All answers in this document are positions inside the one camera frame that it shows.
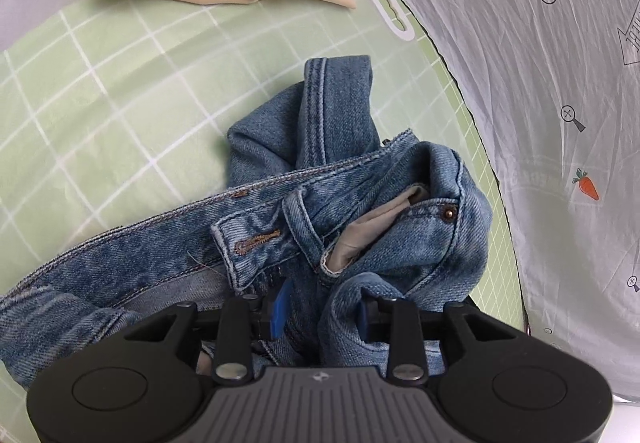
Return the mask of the blue denim jeans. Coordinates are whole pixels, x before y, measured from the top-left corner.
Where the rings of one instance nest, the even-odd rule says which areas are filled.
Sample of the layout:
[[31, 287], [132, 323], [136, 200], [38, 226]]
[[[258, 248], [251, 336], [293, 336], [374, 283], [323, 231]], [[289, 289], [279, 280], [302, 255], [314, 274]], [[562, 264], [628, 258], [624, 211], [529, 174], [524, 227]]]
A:
[[427, 311], [469, 296], [486, 267], [490, 204], [452, 149], [378, 137], [366, 56], [313, 58], [302, 82], [229, 129], [228, 187], [117, 227], [1, 300], [1, 359], [23, 387], [52, 363], [170, 304], [212, 311], [292, 285], [282, 336], [256, 366], [384, 367], [359, 336], [363, 293]]

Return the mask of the green grid cutting mat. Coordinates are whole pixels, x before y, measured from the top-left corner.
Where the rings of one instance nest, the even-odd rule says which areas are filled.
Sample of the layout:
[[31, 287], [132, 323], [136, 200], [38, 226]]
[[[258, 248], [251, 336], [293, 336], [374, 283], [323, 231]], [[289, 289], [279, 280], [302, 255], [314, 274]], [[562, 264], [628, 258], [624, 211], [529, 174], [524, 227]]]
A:
[[76, 0], [1, 52], [1, 286], [122, 224], [226, 185], [230, 125], [303, 77], [311, 57], [367, 54], [378, 133], [454, 148], [492, 209], [474, 289], [525, 314], [498, 184], [432, 34], [401, 0], [196, 6]]

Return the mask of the white carrot print sheet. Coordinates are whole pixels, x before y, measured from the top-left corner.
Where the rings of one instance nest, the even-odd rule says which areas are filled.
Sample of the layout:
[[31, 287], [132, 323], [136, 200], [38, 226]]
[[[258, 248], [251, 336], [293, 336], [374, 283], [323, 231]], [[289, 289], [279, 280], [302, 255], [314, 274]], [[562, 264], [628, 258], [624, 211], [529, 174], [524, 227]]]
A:
[[639, 0], [404, 0], [500, 184], [530, 327], [639, 397]]

